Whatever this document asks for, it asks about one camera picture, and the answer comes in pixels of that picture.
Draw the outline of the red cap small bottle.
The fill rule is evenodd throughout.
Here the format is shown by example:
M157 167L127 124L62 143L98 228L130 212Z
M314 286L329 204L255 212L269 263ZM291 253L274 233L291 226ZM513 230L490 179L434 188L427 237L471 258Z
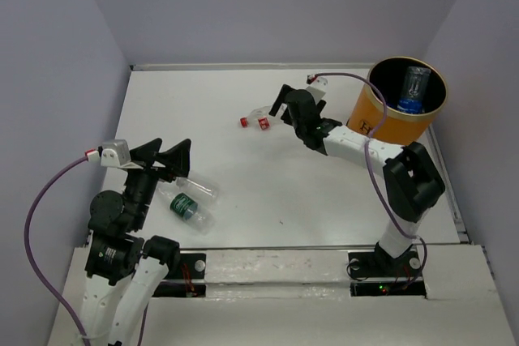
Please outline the red cap small bottle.
M239 119L239 125L242 128L254 127L260 130L270 129L276 121L276 118L269 114L270 109L270 106L253 109L247 116Z

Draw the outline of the clear plastic bottle no label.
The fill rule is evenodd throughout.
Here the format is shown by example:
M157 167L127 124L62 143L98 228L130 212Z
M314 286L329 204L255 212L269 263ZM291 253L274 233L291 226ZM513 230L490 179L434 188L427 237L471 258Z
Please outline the clear plastic bottle no label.
M176 185L181 192L207 205L216 203L220 194L220 188L216 183L194 174L177 178Z

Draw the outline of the green label plastic bottle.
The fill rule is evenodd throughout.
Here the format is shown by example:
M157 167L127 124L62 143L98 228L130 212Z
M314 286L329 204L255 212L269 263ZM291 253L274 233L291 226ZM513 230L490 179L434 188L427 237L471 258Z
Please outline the green label plastic bottle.
M198 233L207 235L214 226L212 213L190 195L165 186L160 186L157 192L168 210Z

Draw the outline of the blue label bottle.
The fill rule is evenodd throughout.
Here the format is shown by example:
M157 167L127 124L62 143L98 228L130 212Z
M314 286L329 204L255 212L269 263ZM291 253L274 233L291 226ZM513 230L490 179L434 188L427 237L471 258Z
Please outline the blue label bottle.
M409 66L397 103L397 110L408 114L420 114L431 70L421 66Z

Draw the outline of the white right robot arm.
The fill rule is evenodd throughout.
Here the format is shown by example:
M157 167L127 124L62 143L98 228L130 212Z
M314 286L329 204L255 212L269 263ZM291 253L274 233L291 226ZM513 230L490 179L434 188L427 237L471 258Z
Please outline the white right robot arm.
M372 180L384 180L382 203L390 221L375 245L372 262L379 273L391 275L404 264L422 218L445 192L444 181L421 143L382 142L321 117L325 102L315 101L320 93L312 87L295 89L284 84L269 115L275 117L284 105L281 120L294 128L307 148L361 166Z

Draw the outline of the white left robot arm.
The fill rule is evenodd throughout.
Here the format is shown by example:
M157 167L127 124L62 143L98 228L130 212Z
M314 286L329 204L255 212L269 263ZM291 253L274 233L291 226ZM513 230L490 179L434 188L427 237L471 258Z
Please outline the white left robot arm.
M103 190L89 206L92 239L79 314L86 345L127 345L159 283L178 271L178 242L136 235L158 183L190 172L190 139L166 151L161 145L156 138L129 148L126 140L114 139L86 153L88 161L127 175L122 190Z

